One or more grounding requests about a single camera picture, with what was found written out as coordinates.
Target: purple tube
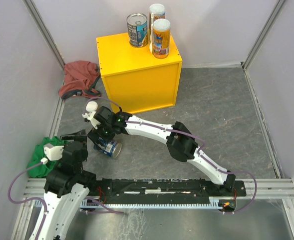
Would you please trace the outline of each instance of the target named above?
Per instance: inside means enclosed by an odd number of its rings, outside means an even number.
[[[209,163],[211,166],[213,166],[215,169],[218,169],[217,166],[215,166],[212,162],[210,162],[208,159],[206,159],[203,155],[200,156],[203,160],[205,160],[207,163]],[[257,180],[255,178],[255,176],[253,176],[253,174],[251,172],[248,171],[222,171],[221,169],[218,169],[219,172],[223,173],[223,174],[248,174],[252,177],[254,183],[255,183],[255,192],[253,193],[252,199],[251,201],[244,206],[243,208],[239,209],[239,210],[235,210],[233,212],[225,212],[226,214],[235,214],[235,213],[240,213],[243,210],[247,209],[255,200],[256,195],[257,195],[257,190],[258,190],[258,184],[257,184]]]
[[[202,142],[202,145],[199,147],[199,149],[198,149],[198,154],[200,154],[199,152],[200,152],[200,150],[201,149],[203,149],[204,148],[204,146],[205,146],[205,141],[202,139],[202,138],[200,138],[200,137],[198,137],[198,136],[195,136],[195,135],[192,135],[192,134],[190,134],[190,133],[187,133],[187,132],[184,132],[184,131],[179,131],[179,130],[174,130],[174,129],[165,129],[164,127],[162,127],[162,126],[157,126],[157,125],[154,125],[154,124],[151,124],[151,123],[148,123],[148,122],[139,122],[139,121],[127,121],[126,120],[126,123],[129,123],[129,124],[142,124],[142,125],[146,125],[146,126],[150,126],[150,127],[154,127],[154,128],[157,128],[157,129],[160,129],[160,130],[166,130],[166,131],[168,131],[168,132],[173,132],[173,133],[177,133],[177,134],[183,134],[183,135],[186,135],[186,136],[189,136],[189,137],[191,137],[191,138],[194,138],[194,139],[197,139],[197,140],[199,140],[199,141],[201,141]]]
[[[102,206],[104,209],[108,210],[108,211],[89,211],[89,214],[124,214],[123,211],[114,211],[108,207],[106,207],[104,204],[102,204],[101,202],[97,201],[96,199],[93,199],[92,197],[85,197],[85,199],[89,199],[92,200],[94,203]]]
[[[36,165],[34,165],[34,166],[31,166],[31,167],[25,169],[24,171],[22,171],[21,173],[19,173],[19,174],[18,174],[18,175],[17,175],[17,176],[11,181],[11,183],[10,183],[10,185],[9,185],[9,188],[8,188],[7,197],[8,197],[8,199],[9,199],[9,201],[10,201],[11,203],[13,203],[13,204],[22,204],[22,203],[26,203],[26,202],[31,201],[31,200],[39,200],[39,201],[42,202],[43,209],[44,209],[44,213],[46,213],[46,212],[47,212],[47,204],[46,204],[46,201],[45,201],[44,199],[42,199],[42,198],[40,198],[40,197],[31,197],[31,198],[27,198],[27,199],[22,200],[22,201],[15,201],[15,200],[13,200],[13,199],[11,198],[11,195],[10,195],[10,192],[11,192],[12,186],[13,186],[13,184],[15,183],[15,181],[16,181],[21,175],[23,175],[25,172],[27,172],[27,171],[29,171],[29,170],[31,170],[31,169],[34,169],[34,168],[36,168],[36,167],[38,167],[38,166],[40,166],[40,165],[42,165],[42,162],[40,162],[40,163],[38,163],[38,164],[36,164]],[[38,240],[38,238],[39,238],[39,235],[40,235],[40,232],[41,232],[42,226],[43,226],[43,224],[44,224],[44,222],[45,222],[45,219],[46,219],[46,214],[44,214],[43,217],[42,217],[42,220],[41,220],[41,223],[40,223],[39,229],[38,229],[37,234],[36,234],[36,237],[35,237],[35,240]]]
[[[121,109],[121,106],[119,106],[117,103],[115,103],[114,101],[110,100],[110,99],[107,99],[105,97],[102,97],[102,96],[93,96],[92,98],[90,98],[87,103],[86,103],[86,106],[85,106],[85,109],[83,110],[83,113],[85,114],[86,113],[86,107],[88,105],[89,102],[91,102],[92,100],[95,100],[95,99],[104,99],[104,100],[107,100],[109,102],[111,102],[112,104],[116,105],[120,111],[122,111]]]

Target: light purple wall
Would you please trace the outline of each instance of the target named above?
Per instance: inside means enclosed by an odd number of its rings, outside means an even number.
[[[127,32],[129,14],[162,3],[184,67],[243,62],[277,1],[34,0],[66,63],[97,63],[97,37]]]
[[[286,2],[249,74],[282,169],[294,181],[294,0]]]
[[[62,71],[21,0],[0,1],[0,240],[10,239],[19,206],[6,196],[34,147],[48,135]],[[21,199],[27,175],[13,197]]]

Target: can lid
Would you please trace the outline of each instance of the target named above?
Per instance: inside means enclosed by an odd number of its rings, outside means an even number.
[[[142,13],[133,13],[127,17],[127,22],[133,26],[140,26],[147,22],[147,17]]]
[[[162,14],[165,13],[165,6],[163,6],[160,3],[152,4],[149,7],[149,12],[154,13],[154,14],[157,14],[157,15],[162,15]]]
[[[153,22],[153,29],[160,32],[164,32],[170,29],[170,22],[164,18],[157,19]]]
[[[122,148],[122,144],[120,142],[117,143],[117,145],[115,146],[115,150],[114,152],[112,153],[112,158],[115,159],[116,157],[118,157],[120,151],[121,151],[121,148]]]

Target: white cap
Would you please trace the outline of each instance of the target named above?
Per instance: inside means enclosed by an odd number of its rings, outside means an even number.
[[[86,106],[87,112],[93,112],[98,109],[98,104],[95,101],[90,101]]]
[[[165,32],[170,29],[170,22],[164,18],[157,19],[153,22],[153,29],[159,32]]]
[[[165,6],[160,3],[152,4],[149,7],[149,12],[154,13],[155,15],[162,15],[165,13]]]

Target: red wire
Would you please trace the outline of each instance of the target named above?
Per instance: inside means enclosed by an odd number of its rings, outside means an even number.
[[[237,199],[237,190],[235,189],[235,197],[233,198],[233,201]]]
[[[101,187],[98,187],[97,190],[99,191],[99,201],[101,201],[101,193],[103,193],[105,199],[103,201],[102,204],[104,204],[106,202],[106,196],[105,196],[105,193],[101,190]]]

